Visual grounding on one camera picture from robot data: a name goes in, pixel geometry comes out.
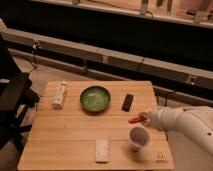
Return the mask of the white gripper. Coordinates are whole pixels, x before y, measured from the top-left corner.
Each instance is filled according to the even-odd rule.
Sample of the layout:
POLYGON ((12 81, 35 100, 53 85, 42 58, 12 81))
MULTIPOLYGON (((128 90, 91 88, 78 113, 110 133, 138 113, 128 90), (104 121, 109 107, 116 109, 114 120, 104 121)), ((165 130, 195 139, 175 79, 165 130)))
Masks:
POLYGON ((154 108, 149 113, 140 112, 139 116, 142 120, 150 119, 150 123, 151 123, 153 128, 155 128, 157 130, 162 130, 160 114, 161 114, 161 110, 158 109, 158 108, 154 108))

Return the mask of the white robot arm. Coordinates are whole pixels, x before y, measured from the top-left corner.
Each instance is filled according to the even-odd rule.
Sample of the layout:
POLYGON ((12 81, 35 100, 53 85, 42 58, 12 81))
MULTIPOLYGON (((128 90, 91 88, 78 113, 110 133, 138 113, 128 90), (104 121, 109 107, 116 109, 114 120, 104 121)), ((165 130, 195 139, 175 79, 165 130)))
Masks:
POLYGON ((170 108, 156 106, 139 114, 159 131, 177 131, 213 156, 213 108, 208 106, 170 108))

